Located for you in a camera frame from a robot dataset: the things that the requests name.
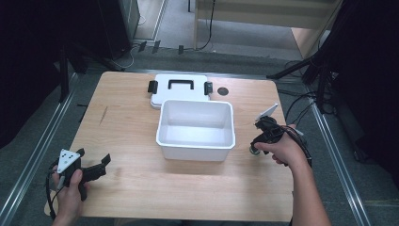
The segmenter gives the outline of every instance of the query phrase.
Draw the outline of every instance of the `white triangular marker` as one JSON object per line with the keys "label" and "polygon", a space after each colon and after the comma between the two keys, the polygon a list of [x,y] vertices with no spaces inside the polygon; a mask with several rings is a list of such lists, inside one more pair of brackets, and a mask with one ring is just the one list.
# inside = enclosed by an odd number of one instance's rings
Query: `white triangular marker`
{"label": "white triangular marker", "polygon": [[274,105],[272,105],[271,107],[269,107],[267,110],[265,110],[264,112],[262,112],[261,114],[259,114],[258,117],[256,117],[255,121],[258,121],[261,119],[261,117],[264,116],[271,116],[273,114],[273,112],[276,110],[277,106],[279,104],[275,103]]}
{"label": "white triangular marker", "polygon": [[61,150],[61,153],[59,154],[58,168],[56,169],[56,172],[58,173],[63,172],[79,157],[80,157],[79,153],[74,153],[71,151],[67,151],[65,149]]}

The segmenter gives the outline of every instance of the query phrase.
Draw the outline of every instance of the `black controller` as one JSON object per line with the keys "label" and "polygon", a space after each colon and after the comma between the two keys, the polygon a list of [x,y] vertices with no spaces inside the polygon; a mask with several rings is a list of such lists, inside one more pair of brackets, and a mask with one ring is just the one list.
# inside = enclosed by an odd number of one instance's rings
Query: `black controller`
{"label": "black controller", "polygon": [[253,154],[259,154],[260,151],[255,148],[255,143],[277,143],[284,134],[284,130],[279,126],[275,119],[269,116],[263,116],[255,123],[256,128],[261,129],[262,133],[253,139],[250,143],[249,151]]}
{"label": "black controller", "polygon": [[284,129],[282,126],[278,125],[276,120],[269,117],[263,116],[259,118],[258,121],[255,123],[256,128],[261,129],[262,133],[255,137],[253,141],[250,143],[249,151],[253,154],[259,154],[260,151],[255,148],[255,143],[263,142],[263,143],[277,143],[281,139],[284,133],[287,133],[290,138],[292,138],[302,149],[303,153],[308,160],[309,166],[311,166],[311,155],[306,148],[304,141],[297,135],[296,132],[292,130]]}
{"label": "black controller", "polygon": [[81,157],[85,155],[85,150],[80,149],[77,151],[77,153],[80,154],[80,157],[76,159],[70,166],[68,166],[61,174],[59,174],[59,176],[60,177],[65,176],[63,185],[68,187],[70,186],[70,181],[73,176],[73,173],[78,169],[82,170],[83,176],[82,176],[82,181],[79,183],[79,192],[81,200],[84,201],[88,197],[84,183],[89,181],[95,181],[99,179],[101,176],[106,175],[105,167],[111,161],[111,156],[108,154],[105,158],[103,158],[103,160],[101,160],[101,163],[98,165],[89,168],[82,168]]}

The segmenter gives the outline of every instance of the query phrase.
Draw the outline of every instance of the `human hand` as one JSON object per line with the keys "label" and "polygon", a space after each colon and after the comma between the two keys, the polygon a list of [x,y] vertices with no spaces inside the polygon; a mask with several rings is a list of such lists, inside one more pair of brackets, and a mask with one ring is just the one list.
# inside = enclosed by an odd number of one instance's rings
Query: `human hand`
{"label": "human hand", "polygon": [[[58,200],[58,213],[53,225],[73,225],[82,215],[83,202],[81,201],[78,189],[82,176],[83,172],[80,169],[77,169],[72,175],[70,186],[62,188],[62,190],[56,195]],[[53,182],[56,186],[58,185],[58,173],[53,173]]]}
{"label": "human hand", "polygon": [[[295,129],[295,125],[291,124],[286,129],[293,130]],[[258,142],[255,143],[255,148],[272,153],[272,158],[278,164],[287,164],[290,168],[298,164],[307,164],[306,156],[302,152],[302,149],[287,133],[284,133],[281,140],[277,143]]]}

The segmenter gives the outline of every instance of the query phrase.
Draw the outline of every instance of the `wooden table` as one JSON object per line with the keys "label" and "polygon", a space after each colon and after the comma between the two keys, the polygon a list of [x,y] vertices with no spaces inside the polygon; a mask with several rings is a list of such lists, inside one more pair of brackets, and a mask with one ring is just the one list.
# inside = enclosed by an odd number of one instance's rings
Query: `wooden table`
{"label": "wooden table", "polygon": [[[230,102],[236,146],[224,162],[166,160],[155,142],[160,110],[147,92],[154,74],[104,73],[71,151],[85,148],[83,167],[111,154],[107,174],[91,182],[83,216],[289,221],[293,181],[271,155],[252,155],[261,131],[255,117],[279,104],[272,81],[208,77],[211,100]],[[216,91],[229,90],[227,96]],[[273,117],[284,124],[280,107]]]}

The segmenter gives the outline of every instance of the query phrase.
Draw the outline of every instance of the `aluminum rail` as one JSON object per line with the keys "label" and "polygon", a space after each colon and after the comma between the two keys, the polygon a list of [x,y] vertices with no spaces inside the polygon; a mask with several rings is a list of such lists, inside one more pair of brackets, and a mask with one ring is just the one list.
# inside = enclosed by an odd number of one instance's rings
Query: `aluminum rail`
{"label": "aluminum rail", "polygon": [[325,116],[321,114],[316,105],[312,105],[311,107],[357,224],[361,226],[372,225],[364,208],[363,201],[356,189],[356,185],[343,162]]}
{"label": "aluminum rail", "polygon": [[23,172],[21,173],[20,177],[18,178],[17,182],[15,183],[14,187],[11,189],[8,195],[8,199],[6,200],[0,212],[0,225],[8,226],[11,223],[18,209],[18,206],[24,198],[24,194],[29,188],[32,179],[35,176],[36,171],[38,170],[41,160],[46,154],[47,148],[49,147],[57,128],[71,103],[71,99],[75,93],[75,87],[78,81],[78,75],[74,73],[70,82],[71,92],[65,98],[63,103],[58,104],[56,111],[53,114],[53,117],[50,119],[43,134],[40,137],[38,144],[30,155],[30,158],[27,161]]}

